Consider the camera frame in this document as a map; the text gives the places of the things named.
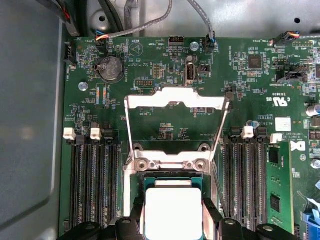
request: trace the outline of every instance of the motherboard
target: motherboard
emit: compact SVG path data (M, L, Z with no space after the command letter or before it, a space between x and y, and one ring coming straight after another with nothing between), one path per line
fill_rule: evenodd
M275 47L269 39L217 38L208 46L205 37L183 36L124 36L101 43L71 39L65 58L67 140L59 234L88 221L105 228L123 216L123 166L130 153L125 97L188 87L230 102L214 156L227 217L251 230L271 223L301 239L316 239L308 229L320 222L314 205L320 200L319 43L297 39ZM137 107L129 114L135 146L168 155L211 147L221 117L213 108L178 102ZM143 195L143 183L132 182L131 194ZM205 189L214 186L204 185L202 194L212 197Z

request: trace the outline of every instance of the blue cable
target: blue cable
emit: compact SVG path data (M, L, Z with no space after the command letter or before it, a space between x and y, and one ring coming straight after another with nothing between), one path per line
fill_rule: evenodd
M103 33L102 31L99 31L99 30L96 30L95 31L97 34L100 34L100 35L106 35L105 33Z

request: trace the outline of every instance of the blue connector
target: blue connector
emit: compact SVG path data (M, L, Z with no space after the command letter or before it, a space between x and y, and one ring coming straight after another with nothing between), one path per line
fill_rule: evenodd
M316 223L313 213L304 213L302 218L308 228L308 239L320 240L320 226Z

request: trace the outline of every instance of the white slot latch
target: white slot latch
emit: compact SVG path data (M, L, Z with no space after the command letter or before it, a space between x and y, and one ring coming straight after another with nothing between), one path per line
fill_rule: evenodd
M90 138L92 140L100 141L102 138L101 130L98 127L91 128Z
M252 139L254 137L254 127L253 126L244 126L241 137L243 139Z
M282 142L282 133L273 133L270 137L270 143L276 144L278 142Z
M72 127L65 127L63 129L63 138L67 140L76 140L76 133Z

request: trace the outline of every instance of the gray metal panel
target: gray metal panel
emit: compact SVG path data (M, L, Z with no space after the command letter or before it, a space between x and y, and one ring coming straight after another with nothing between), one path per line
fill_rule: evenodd
M53 239L59 20L34 0L2 0L0 18L0 239Z
M125 0L116 0L123 5ZM101 27L103 14L97 0L88 0L88 23ZM211 19L217 37L272 38L285 31L303 33L320 30L320 1L315 0L197 0ZM139 9L132 10L134 27L162 16L169 0L139 0ZM123 16L123 9L118 9ZM163 37L183 35L204 36L207 29L187 0L174 0L170 16L163 22L141 32L141 36Z

